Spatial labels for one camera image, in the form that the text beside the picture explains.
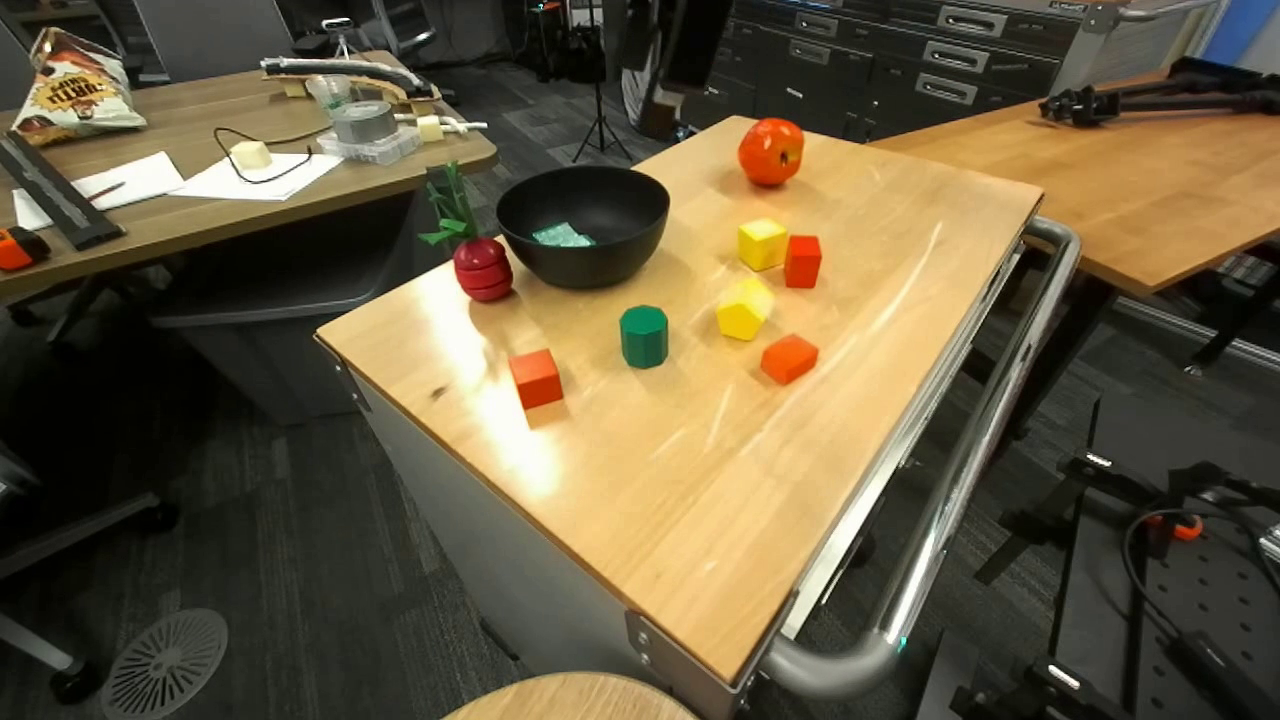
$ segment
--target orange cube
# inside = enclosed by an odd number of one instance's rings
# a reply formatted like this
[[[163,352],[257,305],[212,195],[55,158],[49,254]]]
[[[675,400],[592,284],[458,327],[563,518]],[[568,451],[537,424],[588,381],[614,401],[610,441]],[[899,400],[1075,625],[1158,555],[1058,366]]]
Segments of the orange cube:
[[[760,356],[760,369],[778,384],[791,384],[817,364],[818,347],[796,334],[765,347]]]
[[[507,360],[511,377],[516,379],[516,392],[525,410],[556,402],[564,397],[561,387],[559,369],[550,350],[539,350],[529,355],[517,355]]]
[[[822,246],[818,237],[794,234],[787,243],[787,261],[783,274],[787,287],[813,287],[818,284],[818,268],[822,266]]]

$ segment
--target yellow cube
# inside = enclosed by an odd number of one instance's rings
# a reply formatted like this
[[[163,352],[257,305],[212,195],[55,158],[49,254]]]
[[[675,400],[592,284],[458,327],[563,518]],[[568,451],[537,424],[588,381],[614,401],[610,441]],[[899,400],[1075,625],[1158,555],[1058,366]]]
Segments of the yellow cube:
[[[737,255],[755,272],[781,265],[787,259],[787,228],[768,218],[739,225]]]
[[[721,333],[736,340],[754,340],[773,313],[773,293],[759,278],[746,278],[724,291],[716,307]]]

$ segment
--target metal handle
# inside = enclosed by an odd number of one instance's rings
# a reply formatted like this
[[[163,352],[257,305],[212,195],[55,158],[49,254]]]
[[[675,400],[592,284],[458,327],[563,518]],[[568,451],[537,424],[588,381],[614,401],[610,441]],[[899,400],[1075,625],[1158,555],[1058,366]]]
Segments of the metal handle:
[[[823,37],[836,37],[840,20],[836,18],[823,18],[809,13],[796,13],[796,29],[820,35]]]
[[[1149,23],[1151,20],[1158,20],[1160,18],[1174,13],[1194,10],[1196,8],[1203,8],[1204,5],[1217,5],[1219,1],[1220,0],[1184,0],[1183,3],[1174,3],[1172,5],[1165,5],[1164,8],[1156,8],[1153,10],[1139,10],[1125,5],[1116,10],[1116,15],[1123,23]]]
[[[933,63],[934,65],[946,65],[948,68],[956,68],[970,73],[982,73],[987,69],[987,61],[991,59],[991,53],[931,40],[924,44],[924,55],[922,59],[925,63]]]
[[[1053,307],[1080,258],[1080,238],[1071,228],[1033,217],[1025,234],[1055,246],[1032,310],[1014,331],[1012,340],[978,401],[978,409],[947,459],[942,482],[925,505],[920,523],[908,541],[895,579],[881,597],[874,621],[851,650],[827,655],[800,647],[778,634],[760,659],[759,669],[788,691],[815,700],[841,700],[876,687],[892,670],[906,647],[908,634],[946,557],[960,525],[969,495],[1000,439],[1018,391],[1039,347]]]
[[[791,56],[799,58],[806,63],[815,63],[818,65],[826,65],[831,61],[831,50],[820,45],[810,45],[800,40],[791,41]]]
[[[973,105],[973,101],[978,97],[977,86],[931,76],[929,73],[920,73],[920,77],[915,78],[915,91],[959,105]]]
[[[1000,13],[984,13],[955,5],[943,5],[938,12],[937,26],[947,29],[959,29],[987,37],[1000,37],[1005,32],[1007,15]]]

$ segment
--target green cylinder block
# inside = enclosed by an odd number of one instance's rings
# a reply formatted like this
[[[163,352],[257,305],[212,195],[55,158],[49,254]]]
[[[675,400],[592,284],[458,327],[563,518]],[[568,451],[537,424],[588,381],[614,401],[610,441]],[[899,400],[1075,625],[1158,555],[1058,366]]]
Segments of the green cylinder block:
[[[622,314],[622,356],[632,368],[655,368],[667,360],[667,314],[637,305]]]

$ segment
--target white paper sheet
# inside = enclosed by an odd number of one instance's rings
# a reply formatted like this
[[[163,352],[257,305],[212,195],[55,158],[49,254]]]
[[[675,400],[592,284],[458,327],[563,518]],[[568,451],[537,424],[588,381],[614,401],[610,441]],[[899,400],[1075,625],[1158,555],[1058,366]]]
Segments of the white paper sheet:
[[[99,197],[93,201],[93,206],[99,210],[110,210],[141,200],[150,200],[182,187],[186,181],[182,179],[178,168],[173,167],[168,152],[156,152],[141,160],[74,181],[72,187],[88,197],[119,182],[123,182],[124,186]],[[36,201],[27,195],[26,190],[13,191],[13,209],[18,224],[28,231],[38,231],[54,224],[49,215],[40,209],[40,205],[36,205]]]
[[[301,152],[273,152],[271,164],[266,168],[261,170],[241,170],[241,173],[248,179],[266,179],[297,165],[302,160],[306,160],[306,155]],[[294,192],[320,179],[320,176],[334,169],[340,161],[342,158],[316,152],[302,167],[285,173],[284,177],[255,184],[239,179],[236,169],[232,168],[232,161],[223,158],[169,195],[283,202],[292,197]]]

